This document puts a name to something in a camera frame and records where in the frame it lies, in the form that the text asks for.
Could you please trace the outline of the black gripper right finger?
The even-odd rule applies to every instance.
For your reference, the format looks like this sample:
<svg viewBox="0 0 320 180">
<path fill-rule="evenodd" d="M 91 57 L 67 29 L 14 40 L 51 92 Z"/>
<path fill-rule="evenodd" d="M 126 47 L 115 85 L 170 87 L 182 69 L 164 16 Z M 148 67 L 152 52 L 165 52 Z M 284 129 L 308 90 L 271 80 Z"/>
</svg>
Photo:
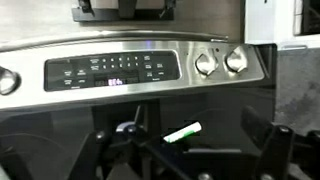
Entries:
<svg viewBox="0 0 320 180">
<path fill-rule="evenodd" d="M 294 133 L 286 126 L 273 125 L 248 106 L 241 113 L 241 127 L 261 151 L 254 168 L 254 180 L 288 180 Z"/>
</svg>

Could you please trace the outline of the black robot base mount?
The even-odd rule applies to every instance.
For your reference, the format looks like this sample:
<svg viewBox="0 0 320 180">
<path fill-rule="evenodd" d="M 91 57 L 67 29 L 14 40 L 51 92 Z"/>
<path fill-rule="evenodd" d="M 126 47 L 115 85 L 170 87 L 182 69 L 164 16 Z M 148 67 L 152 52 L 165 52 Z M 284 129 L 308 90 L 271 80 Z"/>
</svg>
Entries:
<svg viewBox="0 0 320 180">
<path fill-rule="evenodd" d="M 177 0 L 76 0 L 75 22 L 170 21 Z"/>
</svg>

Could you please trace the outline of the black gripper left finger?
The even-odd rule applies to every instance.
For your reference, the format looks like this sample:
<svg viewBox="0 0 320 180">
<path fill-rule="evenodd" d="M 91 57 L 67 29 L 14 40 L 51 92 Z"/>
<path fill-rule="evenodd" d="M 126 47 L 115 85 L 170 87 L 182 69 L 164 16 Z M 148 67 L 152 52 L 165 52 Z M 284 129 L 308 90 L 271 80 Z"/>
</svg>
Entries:
<svg viewBox="0 0 320 180">
<path fill-rule="evenodd" d="M 89 133 L 81 145 L 67 180 L 106 180 L 111 169 L 107 167 L 103 153 L 110 141 L 111 135 L 106 131 Z"/>
</svg>

